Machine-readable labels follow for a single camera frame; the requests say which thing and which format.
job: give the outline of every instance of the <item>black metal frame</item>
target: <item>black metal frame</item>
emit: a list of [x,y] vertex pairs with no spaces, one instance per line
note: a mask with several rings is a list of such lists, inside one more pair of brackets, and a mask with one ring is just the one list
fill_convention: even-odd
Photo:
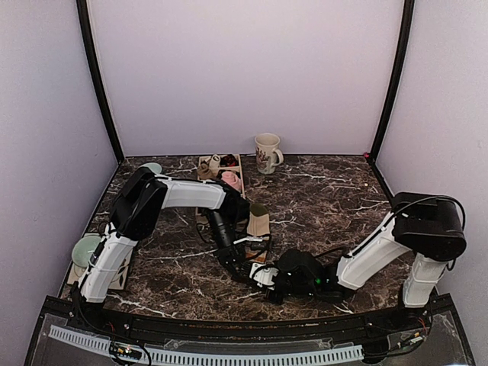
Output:
[[[469,343],[459,320],[458,312],[450,294],[432,295],[432,313],[450,311],[458,330],[461,344],[469,364],[474,364]],[[289,320],[281,322],[214,322],[185,319],[159,318],[122,313],[114,310],[102,310],[104,319],[110,321],[121,336],[154,345],[164,345],[169,339],[196,342],[252,343],[252,342],[290,342],[307,339],[332,338],[334,344],[353,342],[368,346],[384,342],[386,334],[371,329],[367,324],[371,319],[391,318],[396,308],[375,310],[346,316],[333,316],[319,319]],[[25,366],[34,356],[37,338],[46,314],[53,314],[68,320],[68,325],[90,331],[76,318],[71,317],[72,303],[55,297],[46,297],[43,308],[29,344]],[[416,321],[405,330],[415,329]]]
[[406,47],[409,42],[410,28],[413,18],[413,6],[415,0],[405,0],[403,4],[402,24],[400,25],[400,35],[396,46],[395,60],[391,71],[390,84],[388,85],[387,96],[384,101],[383,111],[381,112],[380,123],[374,137],[373,146],[369,152],[369,158],[375,162],[381,149],[384,136],[387,132],[388,122],[390,121],[391,111],[397,96],[398,85],[402,75],[403,62],[405,61]]
[[95,43],[93,41],[92,28],[90,26],[90,16],[86,0],[76,0],[78,8],[79,25],[82,30],[83,44],[85,45],[86,59],[90,68],[91,81],[97,95],[98,106],[100,107],[101,116],[107,129],[108,138],[112,145],[115,157],[119,163],[124,158],[124,152],[120,145],[117,131],[115,130],[114,119],[108,106],[107,95],[105,94],[104,84],[101,79],[100,67],[98,65],[97,53],[95,52]]

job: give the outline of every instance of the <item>wire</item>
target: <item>wire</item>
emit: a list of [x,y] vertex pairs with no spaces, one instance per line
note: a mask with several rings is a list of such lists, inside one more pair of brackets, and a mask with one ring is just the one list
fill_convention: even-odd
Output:
[[460,210],[461,210],[461,216],[462,216],[462,224],[461,224],[461,228],[462,230],[464,230],[465,226],[466,226],[466,211],[464,210],[464,207],[463,205],[461,204],[461,202],[459,202],[457,199],[455,199],[454,197],[451,197],[451,196],[429,196],[429,197],[424,197],[424,198],[421,198],[417,201],[414,201],[414,202],[410,202],[409,204],[401,207],[398,211],[395,211],[393,213],[393,216],[391,216],[387,222],[384,224],[384,226],[386,226],[388,223],[390,223],[391,220],[393,220],[394,217],[398,216],[399,214],[401,214],[404,210],[406,210],[407,208],[410,208],[411,206],[414,206],[416,204],[421,204],[422,202],[425,202],[425,201],[429,201],[429,200],[440,200],[440,201],[449,201],[449,202],[452,202],[456,205],[459,206]]
[[376,325],[374,325],[372,323],[368,323],[368,324],[366,324],[366,326],[368,328],[375,328],[375,329],[383,330],[384,332],[390,332],[390,333],[395,333],[395,332],[398,332],[398,331],[401,330],[401,328],[388,329],[388,328],[384,328],[382,326],[376,326]]
[[454,266],[456,265],[456,258],[452,260],[451,266],[447,265],[448,271],[452,271],[454,269]]
[[[429,337],[430,332],[432,330],[432,324],[434,322],[434,313],[432,312],[432,297],[429,297],[429,317],[430,317],[430,327],[428,329],[427,329],[427,326],[425,324],[425,320],[423,318],[420,318],[420,317],[417,318],[418,322],[420,324],[422,324],[422,331],[425,333],[425,338],[422,341],[419,341],[418,343],[415,343],[414,345],[404,346],[404,347],[412,347],[408,351],[391,353],[393,351],[396,351],[396,349],[390,348],[388,351],[385,351],[385,352],[364,353],[364,356],[368,356],[368,357],[372,357],[372,358],[374,358],[374,357],[384,357],[384,358],[387,358],[387,357],[404,356],[404,355],[408,355],[409,353],[414,352],[418,347],[420,347],[420,345],[422,345],[425,342],[425,340]],[[375,326],[375,325],[370,324],[370,323],[368,324],[368,326],[373,327],[373,328],[382,329],[382,330],[387,330],[385,328],[381,328],[380,326]]]
[[324,255],[328,255],[330,253],[337,252],[338,250],[342,250],[342,252],[344,252],[346,249],[347,249],[346,246],[336,246],[335,248],[326,250],[323,253],[320,253],[320,254],[315,255],[314,258],[320,258],[320,257],[323,257]]
[[[79,285],[79,292],[81,294],[82,292],[82,288],[83,288],[83,285],[85,284],[86,282],[86,279],[88,278],[88,275],[86,275],[84,278],[83,278],[83,281],[82,283]],[[85,323],[90,327],[92,328],[94,331],[100,333],[100,334],[103,334],[103,335],[106,335],[106,336],[109,336],[111,337],[111,339],[115,339],[116,337],[119,338],[119,339],[123,339],[124,341],[127,341],[127,342],[130,342],[131,344],[133,344],[133,342],[135,341],[136,342],[136,346],[139,347],[140,349],[143,350],[143,352],[146,354],[147,356],[147,364],[148,366],[151,366],[153,364],[153,359],[151,358],[151,355],[149,354],[149,352],[147,351],[146,347],[144,347],[143,345],[140,345],[139,344],[139,341],[136,340],[136,339],[131,339],[129,337],[125,337],[123,335],[118,335],[118,334],[115,334],[115,333],[110,333],[110,332],[107,332],[103,329],[99,329],[97,328],[96,326],[94,326],[93,324],[91,324],[85,317],[85,314],[83,313],[82,311],[82,306],[81,304],[79,303],[79,306],[78,306],[78,313],[79,315],[82,317],[82,319],[85,321]]]
[[203,234],[201,233],[200,228],[198,226],[198,223],[197,223],[196,227],[197,227],[198,236],[200,237],[201,241],[204,242],[205,244],[210,244],[210,242],[208,240],[206,240],[204,238]]

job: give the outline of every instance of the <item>pink object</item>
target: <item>pink object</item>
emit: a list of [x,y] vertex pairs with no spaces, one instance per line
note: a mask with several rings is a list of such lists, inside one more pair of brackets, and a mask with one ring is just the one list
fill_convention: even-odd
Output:
[[241,191],[241,180],[234,172],[222,173],[222,180],[237,191]]

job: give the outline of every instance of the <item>white cable tray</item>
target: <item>white cable tray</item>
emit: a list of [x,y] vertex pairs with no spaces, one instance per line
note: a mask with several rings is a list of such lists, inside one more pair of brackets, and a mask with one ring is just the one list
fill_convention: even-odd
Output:
[[[93,336],[77,332],[74,329],[51,326],[49,337],[98,355],[110,356],[108,349],[111,341],[100,338],[98,335]],[[298,366],[302,364],[322,366],[360,361],[364,358],[360,345],[282,355],[209,355],[166,351],[149,346],[146,346],[146,349],[151,354],[152,364],[161,366]],[[148,364],[146,354],[143,353],[143,358],[139,360],[139,364]]]

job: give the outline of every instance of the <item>black frame edge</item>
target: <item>black frame edge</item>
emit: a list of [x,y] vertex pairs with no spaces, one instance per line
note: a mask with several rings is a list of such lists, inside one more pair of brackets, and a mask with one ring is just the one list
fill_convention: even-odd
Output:
[[393,192],[390,190],[390,187],[388,187],[387,181],[384,180],[384,176],[381,174],[380,169],[378,169],[378,167],[376,166],[376,162],[370,156],[366,156],[366,162],[371,167],[371,171],[373,172],[374,177],[380,184],[381,190],[383,191],[384,195],[387,196],[388,202],[391,203],[391,200],[393,199]]
[[82,30],[83,44],[85,45],[86,59],[90,69],[91,80],[93,88],[97,95],[98,106],[100,107],[101,116],[104,120],[105,129],[107,130],[108,138],[112,145],[115,157],[121,163],[125,157],[122,151],[117,131],[115,130],[114,119],[108,106],[107,95],[105,94],[104,84],[101,80],[100,67],[98,65],[97,53],[95,52],[95,43],[93,41],[92,27],[90,25],[90,17],[88,13],[88,5],[86,0],[76,0],[76,7],[78,9],[79,26]]
[[413,19],[413,7],[415,0],[405,0],[403,4],[402,23],[400,25],[400,35],[398,36],[398,44],[396,45],[395,60],[393,62],[393,69],[391,71],[390,84],[388,85],[387,96],[384,101],[383,111],[381,112],[380,122],[374,136],[373,146],[369,156],[376,161],[384,137],[387,133],[388,123],[390,122],[391,112],[397,97],[398,86],[403,70],[403,63],[405,61],[406,48],[409,42],[410,28]]
[[[255,342],[255,337],[260,338],[262,335],[261,329],[266,329],[267,325],[279,325],[277,328],[281,328],[270,329],[272,334],[270,334],[269,336],[271,336],[273,339],[267,339],[267,342],[289,342],[295,340],[300,341],[306,339],[329,338],[330,336],[333,336],[333,338],[338,342],[342,342],[342,338],[345,337],[345,341],[347,342],[364,345],[370,342],[376,342],[378,339],[384,337],[383,335],[379,336],[368,333],[364,326],[369,321],[369,317],[389,316],[394,310],[395,308],[387,308],[345,316],[332,316],[317,319],[299,319],[284,322],[243,322],[240,324],[244,328],[256,328],[249,329],[249,332],[251,332],[251,334],[248,334],[244,338],[229,337],[241,335],[242,331],[245,331],[244,329],[233,329],[236,325],[234,322],[160,318],[157,316],[142,316],[136,314],[121,313],[116,310],[102,311],[107,319],[110,319],[114,324],[117,324],[116,327],[118,329],[122,328],[123,324],[130,324],[131,330],[128,331],[126,336],[129,336],[134,340],[139,340],[141,342],[154,345],[162,345],[167,341],[167,339],[187,339],[203,342]],[[37,319],[37,324],[30,341],[30,346],[27,352],[27,356],[25,358],[24,365],[28,366],[28,362],[31,361],[34,355],[35,345],[37,344],[37,338],[39,336],[39,331],[42,326],[45,314],[50,313],[56,316],[66,318],[68,320],[68,323],[70,324],[70,311],[72,311],[72,303],[70,303],[69,301],[60,300],[50,296],[46,297],[40,311],[40,315]],[[460,335],[461,345],[463,347],[464,354],[467,357],[468,364],[475,365],[469,342],[467,341],[467,338],[464,334],[464,329],[461,324],[461,320],[458,317],[458,312],[456,310],[451,295],[434,295],[432,297],[432,312],[434,314],[439,314],[445,311],[450,311],[453,316],[454,323]],[[71,323],[70,326],[74,326],[75,328],[81,330],[91,331],[91,329],[86,329],[83,325],[80,325],[76,322]],[[196,333],[188,332],[188,329],[194,329]],[[208,336],[203,338],[198,336],[199,334],[201,334],[201,330],[205,329],[207,330],[207,333],[209,333],[208,331],[211,330],[211,332],[209,333],[209,335],[211,335],[210,338],[208,338]]]

